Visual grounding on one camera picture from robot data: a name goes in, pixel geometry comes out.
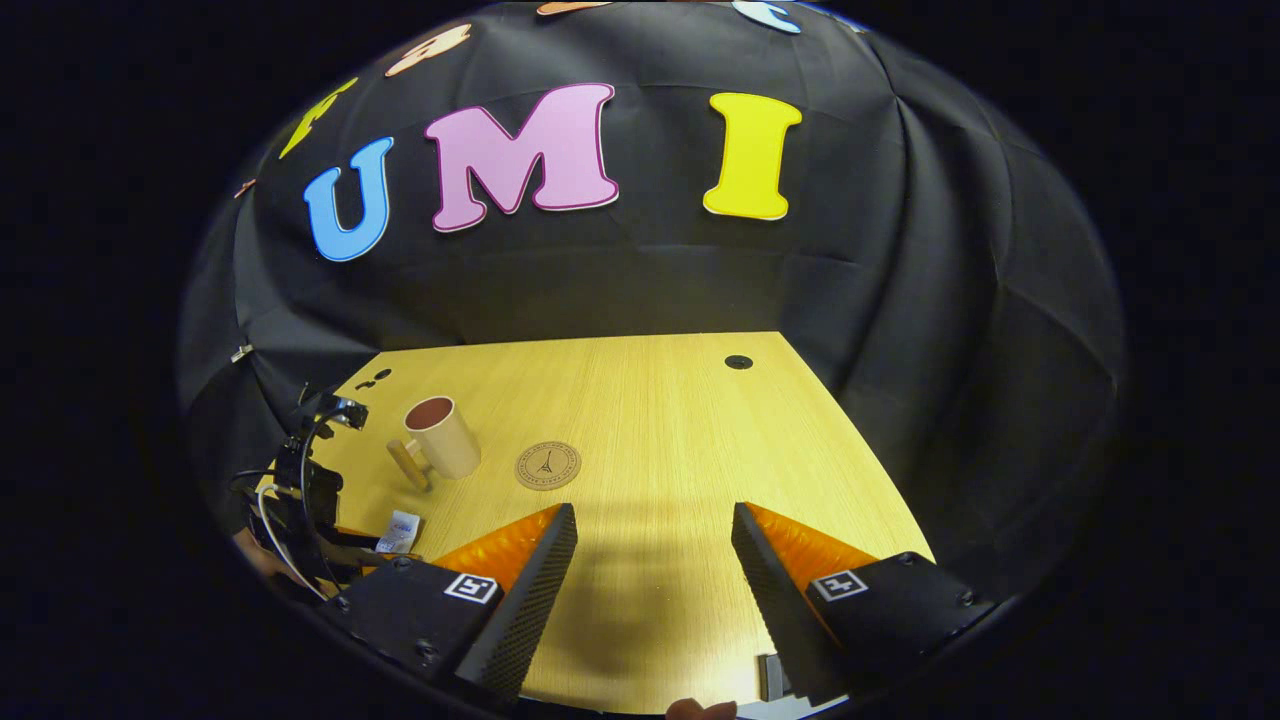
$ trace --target light blue letter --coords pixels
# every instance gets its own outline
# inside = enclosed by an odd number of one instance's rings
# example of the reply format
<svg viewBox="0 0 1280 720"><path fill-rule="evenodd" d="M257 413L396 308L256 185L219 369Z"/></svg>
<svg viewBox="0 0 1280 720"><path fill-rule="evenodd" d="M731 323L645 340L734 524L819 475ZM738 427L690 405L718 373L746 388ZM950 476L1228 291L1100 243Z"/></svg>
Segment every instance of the light blue letter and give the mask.
<svg viewBox="0 0 1280 720"><path fill-rule="evenodd" d="M781 29L782 32L790 32L792 35L800 33L800 26L788 23L780 19L778 15L786 15L787 12L777 5L769 5L768 3L742 3L741 0L733 0L733 9L744 15L751 18L753 20L760 23L762 26L769 26L773 29Z"/></svg>
<svg viewBox="0 0 1280 720"><path fill-rule="evenodd" d="M384 137L361 147L351 156L351 168L360 174L360 197L365 204L365 217L352 229L343 229L338 222L333 187L342 170L329 168L307 184L302 199L311 210L311 234L316 249L334 263L355 260L369 252L387 232L390 201L387 199L387 164L384 158L394 140Z"/></svg>

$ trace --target paper label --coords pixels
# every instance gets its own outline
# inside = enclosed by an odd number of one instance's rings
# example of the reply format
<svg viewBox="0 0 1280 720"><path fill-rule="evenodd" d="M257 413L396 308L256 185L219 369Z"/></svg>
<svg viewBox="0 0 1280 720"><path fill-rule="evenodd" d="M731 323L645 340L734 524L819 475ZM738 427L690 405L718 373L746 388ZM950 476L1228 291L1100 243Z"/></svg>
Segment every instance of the paper label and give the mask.
<svg viewBox="0 0 1280 720"><path fill-rule="evenodd" d="M392 512L392 524L378 541L378 552L406 553L413 548L413 539L417 538L417 524L422 519L410 512L396 510Z"/></svg>

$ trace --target pink letter m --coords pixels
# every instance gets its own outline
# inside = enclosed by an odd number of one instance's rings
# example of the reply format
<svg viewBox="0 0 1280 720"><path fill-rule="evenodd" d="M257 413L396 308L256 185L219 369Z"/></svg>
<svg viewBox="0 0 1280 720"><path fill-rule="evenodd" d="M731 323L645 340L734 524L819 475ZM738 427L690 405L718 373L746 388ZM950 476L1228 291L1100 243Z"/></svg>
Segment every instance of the pink letter m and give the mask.
<svg viewBox="0 0 1280 720"><path fill-rule="evenodd" d="M503 213L515 213L539 158L543 184L534 191L534 205L576 210L613 202L618 183L604 176L600 150L600 109L609 97L613 86L604 83L550 90L516 137L484 108L466 108L426 126L426 137L440 152L440 211L431 225L453 232L484 219L486 208L472 197L468 172Z"/></svg>

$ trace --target wooden table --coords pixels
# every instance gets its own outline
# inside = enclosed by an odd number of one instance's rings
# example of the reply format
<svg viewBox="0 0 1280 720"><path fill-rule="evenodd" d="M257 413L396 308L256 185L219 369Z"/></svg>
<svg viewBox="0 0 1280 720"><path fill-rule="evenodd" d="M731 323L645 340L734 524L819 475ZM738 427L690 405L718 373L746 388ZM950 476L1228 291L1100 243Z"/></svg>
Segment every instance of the wooden table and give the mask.
<svg viewBox="0 0 1280 720"><path fill-rule="evenodd" d="M749 356L732 369L724 359ZM375 373L392 374L356 389ZM759 700L755 657L774 652L730 544L750 501L883 557L933 557L870 448L776 332L557 340L383 352L339 395L369 406L334 425L315 460L342 473L338 525L381 534L392 510L422 516L412 552L435 559L557 502L579 543L522 694L663 714ZM419 400L448 395L481 447L470 477L413 488L387 452ZM581 454L552 491L516 479L543 441Z"/></svg>

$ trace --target round cork coaster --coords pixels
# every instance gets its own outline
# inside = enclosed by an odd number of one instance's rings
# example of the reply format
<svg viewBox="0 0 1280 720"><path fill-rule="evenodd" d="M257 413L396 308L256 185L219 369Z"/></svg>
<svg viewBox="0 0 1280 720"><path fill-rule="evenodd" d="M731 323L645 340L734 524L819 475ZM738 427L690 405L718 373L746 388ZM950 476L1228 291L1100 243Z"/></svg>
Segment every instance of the round cork coaster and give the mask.
<svg viewBox="0 0 1280 720"><path fill-rule="evenodd" d="M520 455L516 479L530 489L556 489L577 477L582 460L563 442L540 442Z"/></svg>

